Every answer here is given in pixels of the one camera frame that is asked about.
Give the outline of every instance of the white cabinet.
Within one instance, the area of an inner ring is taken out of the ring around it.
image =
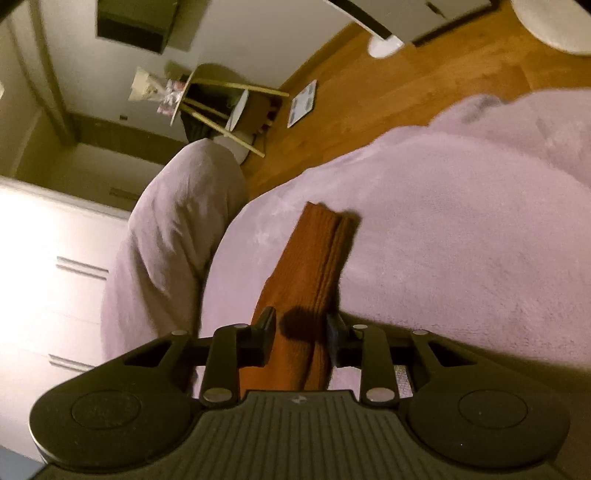
[[[492,6],[491,0],[326,0],[383,38],[405,43]]]
[[[35,400],[102,363],[100,305],[126,215],[0,180],[0,445],[38,458]]]

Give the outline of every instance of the white round object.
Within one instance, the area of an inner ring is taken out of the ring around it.
[[[369,40],[368,53],[375,59],[384,59],[395,54],[404,46],[404,42],[392,35],[387,40],[373,36]]]
[[[591,55],[591,14],[574,0],[512,0],[523,26],[550,47]]]

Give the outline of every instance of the leg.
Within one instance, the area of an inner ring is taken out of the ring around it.
[[[243,85],[241,83],[222,82],[220,80],[192,79],[191,83],[198,83],[200,85],[212,85],[216,87],[239,88],[241,90],[251,90],[253,92],[268,93],[269,95],[277,95],[280,97],[289,97],[290,95],[289,93],[285,93],[272,88],[259,87],[257,85]]]
[[[213,128],[214,130],[217,130],[218,132],[220,132],[221,134],[223,134],[226,137],[231,138],[232,140],[234,140],[236,143],[242,145],[243,147],[247,148],[248,150],[250,150],[251,152],[257,154],[258,156],[265,158],[265,154],[260,151],[257,150],[255,147],[253,147],[252,145],[247,144],[244,140],[242,140],[241,138],[238,138],[236,135],[234,135],[232,132],[226,130],[224,127],[222,127],[221,125],[218,125],[216,122],[212,122],[209,118],[207,118],[206,116],[196,112],[195,110],[193,110],[192,108],[188,107],[187,105],[180,105],[180,109],[183,112],[187,112],[189,115],[191,115],[193,118],[196,118],[197,120],[199,120],[200,122],[203,122],[204,124],[206,124],[208,127]]]
[[[223,118],[224,120],[228,120],[230,118],[225,113],[221,113],[219,110],[216,110],[215,108],[211,108],[210,106],[207,106],[207,105],[205,105],[205,104],[203,104],[201,102],[198,102],[196,100],[193,100],[193,99],[190,99],[190,98],[184,98],[183,99],[183,102],[184,103],[187,103],[189,105],[196,106],[200,110],[205,110],[206,112],[213,113],[214,115],[217,115],[218,117]]]

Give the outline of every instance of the metal rivet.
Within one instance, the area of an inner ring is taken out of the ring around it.
[[[396,393],[389,388],[384,387],[376,387],[370,388],[365,393],[365,398],[367,398],[371,403],[385,403],[387,401],[391,401],[396,398]]]
[[[203,394],[203,398],[211,403],[221,403],[232,398],[232,392],[227,388],[208,388]]]

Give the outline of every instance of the hardwood floor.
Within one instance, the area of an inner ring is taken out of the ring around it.
[[[284,102],[266,138],[267,156],[242,164],[251,198],[401,125],[427,125],[444,108],[474,93],[513,100],[551,87],[591,87],[591,58],[561,53],[536,40],[511,4],[421,46],[376,60],[369,34],[348,27],[348,40],[327,60],[291,82],[292,95],[318,80],[314,111],[287,129]]]

